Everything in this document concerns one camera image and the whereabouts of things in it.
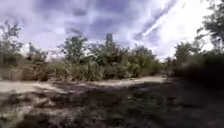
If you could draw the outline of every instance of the white cloud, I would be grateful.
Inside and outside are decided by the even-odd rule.
[[[121,23],[114,26],[114,34],[120,42],[129,46],[144,44],[153,48],[159,57],[171,55],[173,47],[183,39],[192,39],[196,29],[201,25],[202,17],[206,13],[205,6],[199,0],[179,0],[177,4],[162,16],[154,25],[145,28],[146,24],[155,20],[155,13],[164,10],[172,0],[130,0],[124,13],[98,10],[95,6],[97,0],[68,0],[63,10],[51,11],[49,17],[43,17],[37,10],[37,0],[0,0],[0,22],[8,18],[16,18],[22,25],[20,40],[34,42],[36,46],[50,50],[63,43],[67,37],[67,27],[81,28],[86,35],[94,35],[90,27],[100,19],[121,19]],[[86,11],[83,16],[73,14],[76,10]],[[149,42],[147,37],[152,30],[158,28],[158,44]],[[134,36],[143,33],[144,38],[137,40]]]

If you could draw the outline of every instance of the cloud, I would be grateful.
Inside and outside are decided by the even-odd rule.
[[[204,7],[195,0],[0,0],[0,19],[22,27],[20,40],[51,50],[81,31],[98,40],[113,33],[117,42],[144,44],[164,57],[194,36]]]

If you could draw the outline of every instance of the blue sky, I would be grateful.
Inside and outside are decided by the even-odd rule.
[[[200,0],[0,0],[0,22],[22,27],[20,40],[54,50],[72,30],[92,40],[113,33],[122,46],[142,44],[159,58],[190,40],[206,14]]]

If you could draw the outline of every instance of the ground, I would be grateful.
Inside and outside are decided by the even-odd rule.
[[[160,77],[0,82],[0,127],[223,128],[222,94]]]

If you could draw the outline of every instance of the vegetation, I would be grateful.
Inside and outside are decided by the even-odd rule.
[[[150,75],[175,76],[208,87],[220,87],[224,72],[224,2],[211,4],[213,13],[205,17],[193,42],[178,44],[173,57],[163,62],[144,47],[126,48],[107,34],[103,42],[89,43],[77,34],[58,46],[62,57],[46,60],[48,52],[36,49],[30,43],[29,53],[20,54],[22,43],[17,41],[20,28],[6,22],[1,26],[1,78],[35,81],[94,81],[124,79]],[[211,37],[214,48],[202,50],[203,38]]]
[[[144,46],[123,48],[113,40],[112,34],[107,34],[101,43],[88,43],[82,35],[67,38],[58,46],[63,57],[50,60],[46,60],[48,52],[29,43],[29,52],[24,56],[20,54],[22,43],[16,41],[19,30],[18,25],[8,22],[2,26],[0,64],[8,72],[1,73],[3,79],[93,81],[156,75],[162,70],[151,50]]]

